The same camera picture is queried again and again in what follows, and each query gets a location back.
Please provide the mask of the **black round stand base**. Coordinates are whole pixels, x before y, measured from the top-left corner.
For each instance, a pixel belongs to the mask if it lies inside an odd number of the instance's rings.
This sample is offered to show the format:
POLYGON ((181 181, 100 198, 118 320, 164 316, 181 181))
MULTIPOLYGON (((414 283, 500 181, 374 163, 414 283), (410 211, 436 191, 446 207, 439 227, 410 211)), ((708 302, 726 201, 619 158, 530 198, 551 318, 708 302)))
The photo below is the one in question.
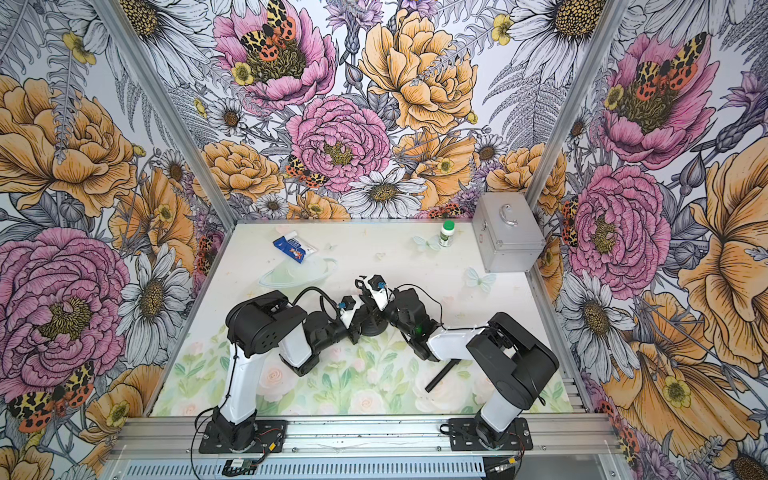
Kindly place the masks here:
POLYGON ((386 316, 378 311, 370 311, 360 321, 360 333, 365 337, 376 337, 382 334, 388 327, 386 316))

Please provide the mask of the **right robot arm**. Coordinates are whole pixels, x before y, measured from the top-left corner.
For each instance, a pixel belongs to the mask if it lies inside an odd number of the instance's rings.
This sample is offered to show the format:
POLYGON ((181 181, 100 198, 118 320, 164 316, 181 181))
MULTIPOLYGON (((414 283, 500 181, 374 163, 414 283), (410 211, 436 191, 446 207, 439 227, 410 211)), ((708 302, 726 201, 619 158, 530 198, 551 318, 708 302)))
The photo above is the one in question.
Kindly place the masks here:
POLYGON ((447 327, 430 317, 416 285, 390 289, 383 277, 373 275, 357 278, 355 287, 360 295, 339 303, 341 320, 354 334, 376 336, 392 326, 419 359, 446 363, 427 391, 462 361, 472 360, 482 371, 494 392, 459 432, 484 449, 504 447, 515 421, 540 399, 560 368, 551 349, 507 313, 498 312, 480 326, 447 327))

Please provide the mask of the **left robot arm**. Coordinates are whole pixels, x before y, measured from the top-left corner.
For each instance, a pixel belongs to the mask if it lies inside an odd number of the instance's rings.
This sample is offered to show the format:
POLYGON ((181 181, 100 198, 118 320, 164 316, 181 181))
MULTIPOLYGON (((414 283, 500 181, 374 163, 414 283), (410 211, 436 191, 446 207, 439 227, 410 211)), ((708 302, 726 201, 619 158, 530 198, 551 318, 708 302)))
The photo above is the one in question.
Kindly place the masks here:
POLYGON ((280 449, 286 423, 257 420, 256 395, 270 353, 278 352, 294 373, 303 376, 318 364, 324 350, 344 339, 357 342, 362 323, 377 309, 361 297, 335 302, 317 287, 305 291, 320 295, 318 311, 308 312, 273 290, 237 304, 227 314, 229 378, 200 442, 201 454, 253 452, 263 441, 280 449))

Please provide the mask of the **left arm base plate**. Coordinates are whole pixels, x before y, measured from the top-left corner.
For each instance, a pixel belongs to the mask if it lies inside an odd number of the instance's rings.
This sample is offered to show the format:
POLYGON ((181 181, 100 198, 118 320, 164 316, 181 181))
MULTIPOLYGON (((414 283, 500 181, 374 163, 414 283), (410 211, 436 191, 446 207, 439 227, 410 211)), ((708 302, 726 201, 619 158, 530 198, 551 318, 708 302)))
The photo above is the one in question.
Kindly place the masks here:
POLYGON ((280 453, 287 435, 286 420, 246 420, 232 426, 211 421, 205 428, 197 451, 201 454, 280 453))

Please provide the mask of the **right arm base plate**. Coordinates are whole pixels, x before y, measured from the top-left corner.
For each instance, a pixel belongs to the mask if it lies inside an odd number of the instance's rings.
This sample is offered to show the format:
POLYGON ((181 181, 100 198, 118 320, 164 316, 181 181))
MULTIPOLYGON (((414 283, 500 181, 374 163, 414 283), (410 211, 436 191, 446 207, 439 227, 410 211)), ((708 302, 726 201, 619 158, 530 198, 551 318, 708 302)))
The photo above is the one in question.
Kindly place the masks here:
POLYGON ((439 426, 439 432, 448 438, 452 451, 458 452, 524 452, 533 448, 533 441, 525 418, 518 417, 501 432, 494 430, 479 416, 450 418, 439 426))

